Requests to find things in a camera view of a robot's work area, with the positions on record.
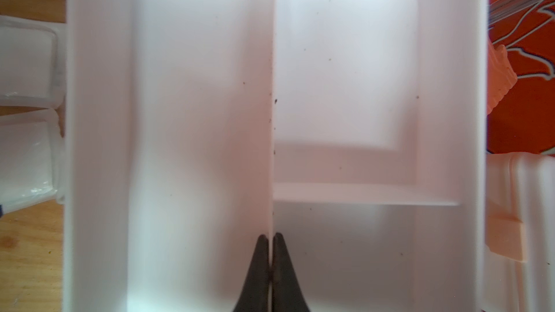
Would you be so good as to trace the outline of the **pink medicine chest box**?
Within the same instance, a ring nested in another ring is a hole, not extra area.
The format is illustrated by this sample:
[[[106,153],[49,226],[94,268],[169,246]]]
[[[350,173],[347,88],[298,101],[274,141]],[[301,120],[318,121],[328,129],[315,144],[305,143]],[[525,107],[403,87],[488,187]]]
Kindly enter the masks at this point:
[[[489,0],[67,0],[64,311],[478,311]]]

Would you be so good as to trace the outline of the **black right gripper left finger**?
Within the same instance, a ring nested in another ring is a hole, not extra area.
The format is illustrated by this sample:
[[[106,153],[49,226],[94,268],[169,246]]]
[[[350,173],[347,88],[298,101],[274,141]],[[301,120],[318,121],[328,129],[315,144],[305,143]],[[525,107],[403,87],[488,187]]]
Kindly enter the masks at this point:
[[[233,312],[267,312],[271,276],[269,255],[269,240],[266,235],[260,235]]]

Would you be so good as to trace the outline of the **white pink first aid kit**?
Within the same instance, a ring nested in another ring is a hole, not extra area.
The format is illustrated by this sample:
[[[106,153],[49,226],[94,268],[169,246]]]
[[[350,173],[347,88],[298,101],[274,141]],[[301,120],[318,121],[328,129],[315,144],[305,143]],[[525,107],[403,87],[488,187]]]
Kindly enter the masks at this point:
[[[487,157],[483,311],[554,310],[554,158]]]

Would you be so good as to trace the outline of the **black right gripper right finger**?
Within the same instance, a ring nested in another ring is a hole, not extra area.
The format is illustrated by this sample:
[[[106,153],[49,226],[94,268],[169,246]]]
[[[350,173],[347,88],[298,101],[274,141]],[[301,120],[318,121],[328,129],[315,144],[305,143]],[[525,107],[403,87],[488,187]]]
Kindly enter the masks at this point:
[[[281,233],[273,237],[272,311],[310,312]]]

